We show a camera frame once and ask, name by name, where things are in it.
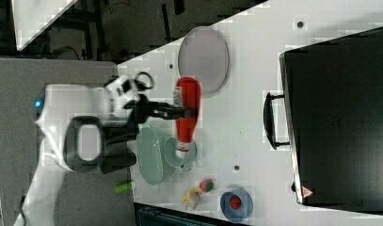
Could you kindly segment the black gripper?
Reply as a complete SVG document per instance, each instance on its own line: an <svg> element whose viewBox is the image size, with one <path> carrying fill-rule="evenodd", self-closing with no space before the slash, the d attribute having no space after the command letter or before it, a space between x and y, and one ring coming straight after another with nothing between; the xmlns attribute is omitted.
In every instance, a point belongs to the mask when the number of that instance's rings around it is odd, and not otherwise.
<svg viewBox="0 0 383 226"><path fill-rule="evenodd" d="M152 114L154 108L164 109L155 111L157 117L164 120L179 120L197 117L197 111L195 109L182 109L168 103L150 102L144 94L139 95L138 101L132 100L128 102L124 108L131 110L128 122L135 124L145 123L147 118Z"/></svg>

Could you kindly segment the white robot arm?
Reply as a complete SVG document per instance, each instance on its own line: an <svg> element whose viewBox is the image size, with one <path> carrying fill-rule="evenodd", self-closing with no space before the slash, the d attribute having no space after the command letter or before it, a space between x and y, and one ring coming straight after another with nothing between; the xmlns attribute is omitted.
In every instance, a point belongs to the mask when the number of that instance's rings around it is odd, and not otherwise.
<svg viewBox="0 0 383 226"><path fill-rule="evenodd" d="M107 146L133 140L147 118L175 120L176 154L186 157L198 118L201 90L192 78L180 79L174 103L148 100L148 87L135 79L102 88L52 84L35 102L41 131L39 161L13 226L55 226L55 204L67 173L87 173L104 162Z"/></svg>

